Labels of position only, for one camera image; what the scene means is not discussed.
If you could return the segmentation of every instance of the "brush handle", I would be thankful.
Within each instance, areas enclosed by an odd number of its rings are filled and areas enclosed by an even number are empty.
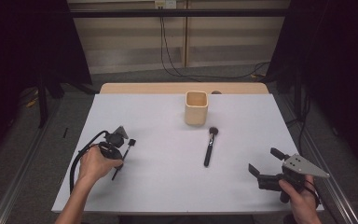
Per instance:
[[[211,159],[212,155],[212,148],[213,146],[208,146],[208,149],[206,150],[206,156],[204,161],[204,166],[207,167],[209,165],[209,160]]]

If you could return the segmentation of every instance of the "forearm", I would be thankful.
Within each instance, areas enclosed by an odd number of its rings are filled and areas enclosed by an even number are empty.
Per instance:
[[[56,220],[59,223],[80,223],[87,197],[95,181],[87,178],[78,179],[68,202]]]

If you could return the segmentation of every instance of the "person's arm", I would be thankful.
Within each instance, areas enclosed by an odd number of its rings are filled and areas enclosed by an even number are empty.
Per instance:
[[[80,160],[80,171],[71,196],[56,220],[60,223],[80,223],[87,197],[94,184],[107,175],[122,160],[105,158],[98,147],[92,147]]]
[[[307,188],[315,190],[313,186],[313,176],[306,175],[305,182]],[[316,213],[316,202],[313,194],[307,190],[298,193],[291,184],[284,180],[279,181],[281,188],[290,196],[293,216],[297,224],[320,224],[321,220]]]

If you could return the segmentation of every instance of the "gray carpet floor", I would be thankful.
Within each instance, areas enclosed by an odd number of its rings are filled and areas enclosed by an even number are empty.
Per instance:
[[[253,69],[253,66],[237,65],[178,70],[184,75],[217,76],[213,78],[195,77],[195,79],[204,82],[243,82],[257,80],[250,77],[230,77],[246,75]],[[267,67],[260,69],[259,74],[265,74],[266,69]],[[164,70],[93,75],[92,80],[94,84],[90,87],[94,90],[100,89],[106,82],[194,81],[186,77],[171,76]],[[50,113],[50,122],[29,165],[29,170],[24,173],[21,188],[16,195],[13,195],[15,200],[9,207],[11,212],[5,219],[6,223],[52,223],[57,217],[57,214],[50,210],[93,101],[92,95],[87,95],[68,85],[62,86],[65,89],[65,95],[61,100],[48,97],[49,111],[52,112],[54,106],[57,106],[58,109],[56,113]],[[293,94],[277,93],[275,83],[269,83],[268,90],[274,95],[283,118],[285,120],[293,119],[291,106],[285,100],[293,99]],[[31,97],[32,95],[29,95],[21,100],[26,103]],[[40,133],[38,124],[37,104],[30,108],[24,105],[19,107],[17,117],[0,145],[0,202],[12,179],[17,176],[17,171],[21,167],[34,137]],[[299,127],[299,123],[288,127],[297,145]],[[331,175],[338,182],[358,217],[358,160],[351,153],[345,139],[335,135],[333,127],[330,126],[323,112],[313,101],[311,101],[310,112],[307,116],[306,131],[310,134],[315,146],[319,148]],[[302,148],[305,157],[312,161],[311,148],[305,141],[302,141]],[[317,187],[328,208],[320,213],[322,222],[346,223],[325,183],[319,181]],[[246,219],[243,223],[282,223],[281,220],[285,215],[286,213],[254,215],[252,220]],[[92,224],[117,223],[117,217],[107,214],[86,214],[84,221]]]

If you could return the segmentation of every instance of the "person's left hand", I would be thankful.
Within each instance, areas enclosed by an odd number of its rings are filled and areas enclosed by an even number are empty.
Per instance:
[[[113,167],[123,164],[123,160],[107,159],[98,146],[93,146],[80,159],[78,179],[87,179],[94,184],[101,177],[107,175]]]

